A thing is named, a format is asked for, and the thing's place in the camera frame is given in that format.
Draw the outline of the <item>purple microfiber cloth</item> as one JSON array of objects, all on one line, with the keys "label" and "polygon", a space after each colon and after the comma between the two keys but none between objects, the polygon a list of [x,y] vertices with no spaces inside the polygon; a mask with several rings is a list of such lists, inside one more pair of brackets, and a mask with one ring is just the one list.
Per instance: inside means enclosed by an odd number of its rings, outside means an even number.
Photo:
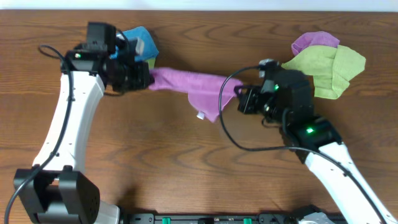
[{"label": "purple microfiber cloth", "polygon": [[154,77],[154,83],[149,86],[150,90],[186,93],[189,103],[198,112],[197,117],[206,118],[212,123],[219,115],[218,106],[224,108],[236,96],[234,87],[243,85],[241,80],[231,78],[222,87],[226,77],[172,68],[154,68],[150,74]]}]

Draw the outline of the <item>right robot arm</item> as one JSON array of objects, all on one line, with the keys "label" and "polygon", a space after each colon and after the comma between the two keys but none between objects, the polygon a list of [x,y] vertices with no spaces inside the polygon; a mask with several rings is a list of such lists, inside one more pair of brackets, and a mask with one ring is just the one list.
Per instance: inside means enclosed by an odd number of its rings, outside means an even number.
[{"label": "right robot arm", "polygon": [[285,150],[324,185],[347,223],[397,223],[354,164],[342,137],[326,118],[315,114],[308,87],[237,86],[238,110],[280,124]]}]

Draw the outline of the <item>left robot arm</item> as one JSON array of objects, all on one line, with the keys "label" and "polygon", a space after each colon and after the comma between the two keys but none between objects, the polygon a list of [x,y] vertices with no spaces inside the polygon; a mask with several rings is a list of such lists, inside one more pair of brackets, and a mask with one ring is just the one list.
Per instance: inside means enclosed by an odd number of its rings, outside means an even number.
[{"label": "left robot arm", "polygon": [[32,223],[122,223],[117,205],[101,200],[100,190],[84,175],[86,144],[106,85],[123,95],[153,82],[142,50],[73,49],[59,59],[60,94],[44,145],[30,169],[18,169],[15,192],[4,214],[9,223],[18,198]]}]

